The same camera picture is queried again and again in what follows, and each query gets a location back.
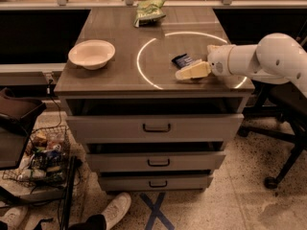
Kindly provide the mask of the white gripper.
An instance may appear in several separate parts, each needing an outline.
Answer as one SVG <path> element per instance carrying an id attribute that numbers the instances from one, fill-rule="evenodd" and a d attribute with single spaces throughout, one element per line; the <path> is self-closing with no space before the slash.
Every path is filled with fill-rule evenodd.
<path id="1" fill-rule="evenodd" d="M 207 61 L 197 59 L 188 66 L 176 71 L 176 78 L 180 81 L 205 78 L 211 73 L 215 76 L 230 76 L 229 57 L 234 45 L 208 45 Z"/>

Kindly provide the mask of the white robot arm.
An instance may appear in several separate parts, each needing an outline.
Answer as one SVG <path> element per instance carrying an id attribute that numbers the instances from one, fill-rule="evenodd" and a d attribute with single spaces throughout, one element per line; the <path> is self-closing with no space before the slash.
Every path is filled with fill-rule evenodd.
<path id="1" fill-rule="evenodd" d="M 243 76 L 264 83 L 291 82 L 307 97 L 307 52 L 286 34 L 268 34 L 252 45 L 208 45 L 207 61 L 196 60 L 176 72 L 180 81 Z"/>

